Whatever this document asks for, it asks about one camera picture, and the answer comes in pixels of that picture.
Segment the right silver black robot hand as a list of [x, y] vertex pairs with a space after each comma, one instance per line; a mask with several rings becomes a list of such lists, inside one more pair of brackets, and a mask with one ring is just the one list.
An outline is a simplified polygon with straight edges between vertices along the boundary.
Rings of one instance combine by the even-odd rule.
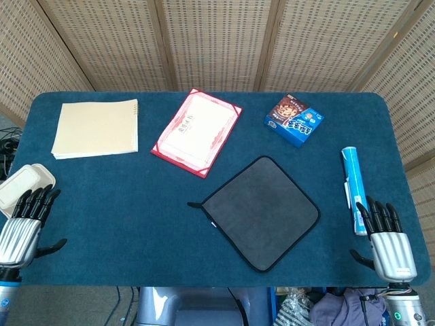
[[368, 207], [355, 204], [362, 216], [372, 250], [372, 258], [350, 250], [359, 264], [374, 270], [378, 277], [388, 283], [409, 283], [417, 276], [417, 268], [408, 236], [394, 206], [381, 204], [371, 197], [366, 198]]

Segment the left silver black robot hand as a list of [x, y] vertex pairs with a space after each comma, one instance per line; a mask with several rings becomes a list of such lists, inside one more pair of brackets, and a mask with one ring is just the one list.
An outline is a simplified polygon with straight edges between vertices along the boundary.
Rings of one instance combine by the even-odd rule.
[[49, 184], [36, 190], [28, 189], [19, 197], [1, 231], [2, 268], [25, 268], [34, 259], [51, 255], [66, 245], [67, 239], [62, 238], [52, 246], [38, 247], [52, 205], [61, 193], [52, 187]]

